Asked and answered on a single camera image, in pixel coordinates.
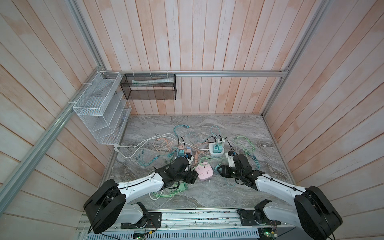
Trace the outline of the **pink power strip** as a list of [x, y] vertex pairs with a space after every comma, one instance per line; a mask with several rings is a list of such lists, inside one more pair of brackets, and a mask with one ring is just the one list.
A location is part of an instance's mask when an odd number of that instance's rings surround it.
[[197, 165], [195, 171], [198, 173], [198, 179], [201, 181], [205, 181], [214, 175], [214, 171], [208, 162]]

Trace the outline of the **light green USB charger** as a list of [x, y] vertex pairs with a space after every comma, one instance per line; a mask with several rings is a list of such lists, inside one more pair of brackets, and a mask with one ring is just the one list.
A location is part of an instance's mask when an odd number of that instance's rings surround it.
[[177, 188], [177, 192], [178, 192], [178, 193], [179, 193], [179, 192], [183, 192], [183, 191], [185, 191], [185, 190], [187, 190], [187, 189], [188, 189], [187, 184], [185, 184], [185, 183], [180, 183], [179, 187]]

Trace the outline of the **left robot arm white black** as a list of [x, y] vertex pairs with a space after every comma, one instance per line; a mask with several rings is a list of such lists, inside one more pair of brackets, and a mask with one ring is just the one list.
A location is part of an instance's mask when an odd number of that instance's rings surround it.
[[121, 183], [113, 179], [104, 182], [84, 203], [90, 222], [88, 232], [101, 234], [116, 222], [144, 227], [150, 217], [148, 210], [141, 202], [130, 202], [149, 193], [176, 189], [180, 182], [194, 184], [199, 174], [191, 166], [193, 160], [187, 153], [146, 177]]

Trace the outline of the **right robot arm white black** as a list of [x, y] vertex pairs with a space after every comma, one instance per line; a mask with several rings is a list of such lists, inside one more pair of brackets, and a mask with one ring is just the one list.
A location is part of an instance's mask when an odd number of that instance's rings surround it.
[[222, 177], [233, 178], [237, 184], [268, 193], [286, 202], [285, 205], [279, 205], [265, 199], [253, 211], [239, 209], [241, 218], [259, 226], [272, 222], [287, 223], [301, 228], [314, 240], [335, 238], [334, 231], [342, 225], [343, 220], [318, 187], [295, 186], [260, 170], [254, 170], [243, 154], [236, 155], [230, 151], [226, 157], [229, 163], [217, 167]]

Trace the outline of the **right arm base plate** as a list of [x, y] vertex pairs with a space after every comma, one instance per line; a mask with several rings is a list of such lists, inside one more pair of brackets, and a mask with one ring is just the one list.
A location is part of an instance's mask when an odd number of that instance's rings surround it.
[[281, 225], [280, 221], [269, 220], [262, 211], [237, 209], [237, 214], [240, 216], [242, 226]]

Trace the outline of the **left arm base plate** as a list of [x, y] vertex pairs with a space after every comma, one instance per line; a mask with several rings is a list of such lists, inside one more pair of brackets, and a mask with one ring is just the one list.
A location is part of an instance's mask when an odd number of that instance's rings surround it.
[[121, 229], [143, 229], [153, 228], [158, 229], [161, 227], [162, 213], [161, 212], [149, 212], [135, 224], [121, 223]]

